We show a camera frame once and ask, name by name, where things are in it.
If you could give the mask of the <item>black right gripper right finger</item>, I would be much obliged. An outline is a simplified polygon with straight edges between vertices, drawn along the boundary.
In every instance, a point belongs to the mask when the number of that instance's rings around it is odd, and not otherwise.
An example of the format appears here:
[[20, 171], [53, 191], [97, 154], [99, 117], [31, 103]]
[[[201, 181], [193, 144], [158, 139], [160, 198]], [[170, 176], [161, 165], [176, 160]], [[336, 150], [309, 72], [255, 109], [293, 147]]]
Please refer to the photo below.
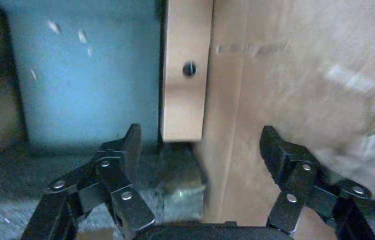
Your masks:
[[331, 170], [305, 146], [283, 140], [273, 126], [263, 127], [259, 151], [280, 189], [267, 227], [292, 237], [302, 209], [308, 207], [339, 240], [375, 240], [375, 199], [368, 188], [348, 178], [331, 183]]

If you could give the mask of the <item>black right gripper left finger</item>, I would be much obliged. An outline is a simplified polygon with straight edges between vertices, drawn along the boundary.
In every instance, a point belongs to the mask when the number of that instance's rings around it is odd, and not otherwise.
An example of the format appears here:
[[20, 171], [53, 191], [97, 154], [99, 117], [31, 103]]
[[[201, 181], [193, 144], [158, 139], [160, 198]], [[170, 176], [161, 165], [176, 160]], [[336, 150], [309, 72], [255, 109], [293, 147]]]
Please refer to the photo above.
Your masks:
[[152, 227], [155, 215], [125, 170], [140, 158], [141, 138], [140, 124], [131, 124], [123, 138], [103, 143], [88, 163], [52, 181], [21, 238], [74, 240], [79, 223], [102, 204], [126, 240]]

